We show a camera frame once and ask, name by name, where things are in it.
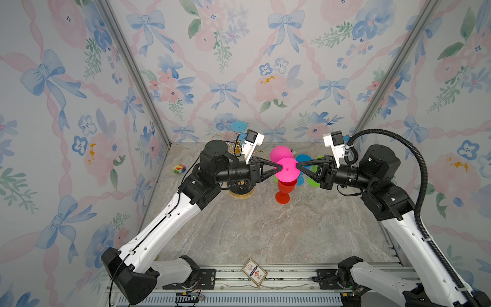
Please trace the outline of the pink wine glass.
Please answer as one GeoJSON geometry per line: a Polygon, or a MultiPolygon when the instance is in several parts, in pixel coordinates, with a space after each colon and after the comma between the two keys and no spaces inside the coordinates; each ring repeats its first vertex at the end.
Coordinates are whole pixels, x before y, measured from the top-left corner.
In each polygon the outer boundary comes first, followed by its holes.
{"type": "Polygon", "coordinates": [[[280,165],[282,170],[276,174],[279,181],[289,183],[297,180],[300,170],[297,169],[297,161],[293,153],[286,146],[275,147],[270,154],[271,161],[280,165]]]}

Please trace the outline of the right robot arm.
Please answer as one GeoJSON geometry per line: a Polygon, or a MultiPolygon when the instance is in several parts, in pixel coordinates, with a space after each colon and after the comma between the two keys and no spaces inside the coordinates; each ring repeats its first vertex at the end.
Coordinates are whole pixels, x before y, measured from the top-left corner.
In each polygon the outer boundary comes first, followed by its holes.
{"type": "Polygon", "coordinates": [[[331,190],[334,185],[359,189],[359,196],[377,221],[396,239],[418,275],[404,281],[352,256],[338,264],[336,276],[318,276],[321,284],[337,283],[344,289],[373,290],[400,306],[490,306],[488,295],[473,290],[442,251],[423,234],[416,205],[408,193],[391,180],[401,161],[383,145],[372,145],[358,166],[338,165],[334,157],[297,164],[297,169],[331,190]]]}

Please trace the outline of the blue wine glass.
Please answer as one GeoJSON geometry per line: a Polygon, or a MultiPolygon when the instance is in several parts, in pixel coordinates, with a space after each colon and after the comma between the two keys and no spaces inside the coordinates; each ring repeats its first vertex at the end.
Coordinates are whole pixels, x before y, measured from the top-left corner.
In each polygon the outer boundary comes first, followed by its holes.
{"type": "MultiPolygon", "coordinates": [[[[299,154],[295,160],[297,162],[306,162],[306,161],[309,161],[311,160],[311,157],[309,155],[306,155],[306,154],[299,154]]],[[[304,184],[304,177],[303,177],[303,173],[300,173],[300,175],[298,176],[297,178],[297,186],[300,186],[300,185],[303,185],[304,184]]]]}

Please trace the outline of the red wine glass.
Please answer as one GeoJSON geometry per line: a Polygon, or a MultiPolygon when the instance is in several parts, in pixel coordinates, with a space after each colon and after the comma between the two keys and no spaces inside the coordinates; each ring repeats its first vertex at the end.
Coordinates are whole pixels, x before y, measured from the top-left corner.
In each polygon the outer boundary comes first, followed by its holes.
{"type": "Polygon", "coordinates": [[[279,191],[275,195],[277,203],[286,205],[290,202],[290,193],[294,191],[297,185],[297,179],[291,182],[278,181],[279,191]]]}

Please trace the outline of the teal wine glass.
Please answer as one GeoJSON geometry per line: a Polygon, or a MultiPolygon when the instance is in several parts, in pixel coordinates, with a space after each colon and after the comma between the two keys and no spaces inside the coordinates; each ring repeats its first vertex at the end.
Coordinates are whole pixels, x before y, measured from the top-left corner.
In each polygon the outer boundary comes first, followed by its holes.
{"type": "Polygon", "coordinates": [[[245,138],[247,136],[247,131],[248,131],[248,124],[243,122],[243,121],[237,121],[237,122],[234,122],[232,125],[231,125],[231,130],[234,132],[234,133],[237,133],[238,136],[239,136],[239,141],[241,143],[244,143],[245,141],[245,138]]]}

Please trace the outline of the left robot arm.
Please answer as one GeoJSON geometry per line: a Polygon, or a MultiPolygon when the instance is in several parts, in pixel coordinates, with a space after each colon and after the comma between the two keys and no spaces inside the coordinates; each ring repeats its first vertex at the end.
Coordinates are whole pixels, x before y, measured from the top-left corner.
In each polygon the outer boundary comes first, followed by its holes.
{"type": "Polygon", "coordinates": [[[208,142],[164,210],[121,248],[103,252],[101,259],[113,285],[131,305],[141,303],[156,288],[195,289],[199,265],[188,256],[156,264],[162,248],[223,191],[222,184],[246,181],[255,185],[282,169],[261,157],[240,160],[229,152],[225,141],[208,142]]]}

